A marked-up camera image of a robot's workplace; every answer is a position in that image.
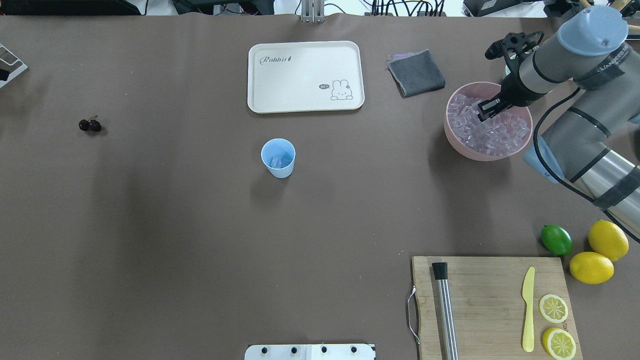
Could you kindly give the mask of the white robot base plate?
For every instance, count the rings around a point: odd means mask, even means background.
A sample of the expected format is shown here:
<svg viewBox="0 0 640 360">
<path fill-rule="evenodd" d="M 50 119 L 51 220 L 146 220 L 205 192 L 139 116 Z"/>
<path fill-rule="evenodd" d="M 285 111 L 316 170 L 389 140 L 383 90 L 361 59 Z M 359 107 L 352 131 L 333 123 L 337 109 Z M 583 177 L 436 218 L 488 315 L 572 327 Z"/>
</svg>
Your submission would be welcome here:
<svg viewBox="0 0 640 360">
<path fill-rule="evenodd" d="M 254 344 L 247 347 L 245 360 L 375 360 L 374 344 Z"/>
</svg>

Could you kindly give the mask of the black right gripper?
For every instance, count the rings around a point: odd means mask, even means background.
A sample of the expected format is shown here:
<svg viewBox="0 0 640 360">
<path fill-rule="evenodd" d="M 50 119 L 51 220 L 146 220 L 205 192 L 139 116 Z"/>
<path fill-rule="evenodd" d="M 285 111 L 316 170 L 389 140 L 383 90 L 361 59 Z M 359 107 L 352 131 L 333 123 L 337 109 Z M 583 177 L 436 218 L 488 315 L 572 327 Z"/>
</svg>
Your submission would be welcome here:
<svg viewBox="0 0 640 360">
<path fill-rule="evenodd" d="M 516 72 L 510 72 L 501 82 L 499 97 L 484 100 L 477 105 L 478 120 L 484 122 L 503 110 L 527 107 L 533 103 L 533 92 L 528 89 Z"/>
</svg>

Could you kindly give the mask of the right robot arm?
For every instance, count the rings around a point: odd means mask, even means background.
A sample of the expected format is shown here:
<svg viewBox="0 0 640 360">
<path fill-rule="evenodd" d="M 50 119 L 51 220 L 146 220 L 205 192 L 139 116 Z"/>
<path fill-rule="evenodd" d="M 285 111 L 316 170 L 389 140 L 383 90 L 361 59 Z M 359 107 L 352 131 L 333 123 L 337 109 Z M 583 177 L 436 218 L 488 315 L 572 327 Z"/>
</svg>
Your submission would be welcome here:
<svg viewBox="0 0 640 360">
<path fill-rule="evenodd" d="M 571 80 L 570 105 L 542 133 L 549 107 L 534 126 L 526 162 L 603 212 L 639 239 L 639 166 L 606 141 L 622 125 L 639 123 L 639 54 L 627 43 L 627 22 L 612 6 L 585 7 L 543 40 L 541 31 L 508 33 L 485 52 L 503 58 L 509 73 L 498 94 L 480 103 L 478 119 L 528 107 Z"/>
</svg>

